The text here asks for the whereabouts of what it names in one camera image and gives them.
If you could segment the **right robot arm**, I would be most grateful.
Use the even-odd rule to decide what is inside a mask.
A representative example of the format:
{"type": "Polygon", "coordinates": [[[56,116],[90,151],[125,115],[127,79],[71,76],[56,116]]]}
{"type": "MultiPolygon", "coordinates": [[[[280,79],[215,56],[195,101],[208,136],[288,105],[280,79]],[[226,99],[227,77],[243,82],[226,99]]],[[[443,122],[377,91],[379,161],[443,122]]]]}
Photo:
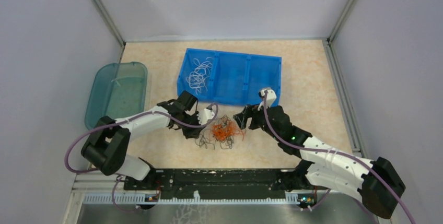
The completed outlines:
{"type": "Polygon", "coordinates": [[[299,188],[327,187],[359,201],[380,218],[392,217],[405,184],[389,160],[344,153],[293,125],[281,106],[264,110],[247,105],[234,120],[240,129],[263,130],[285,153],[301,159],[294,174],[299,188]]]}

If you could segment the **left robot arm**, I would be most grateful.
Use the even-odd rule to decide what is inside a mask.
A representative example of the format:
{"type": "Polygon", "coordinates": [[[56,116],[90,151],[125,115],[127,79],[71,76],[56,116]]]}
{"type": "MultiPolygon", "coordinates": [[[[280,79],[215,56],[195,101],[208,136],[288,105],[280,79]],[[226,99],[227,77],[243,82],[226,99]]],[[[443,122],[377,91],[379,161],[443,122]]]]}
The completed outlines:
{"type": "Polygon", "coordinates": [[[215,119],[217,106],[212,104],[191,114],[197,104],[197,97],[184,91],[176,99],[160,102],[133,116],[119,119],[104,116],[88,133],[80,153],[103,175],[127,176],[143,189],[151,189],[157,182],[155,169],[142,158],[128,155],[129,143],[160,128],[181,130],[186,139],[198,138],[215,119]]]}

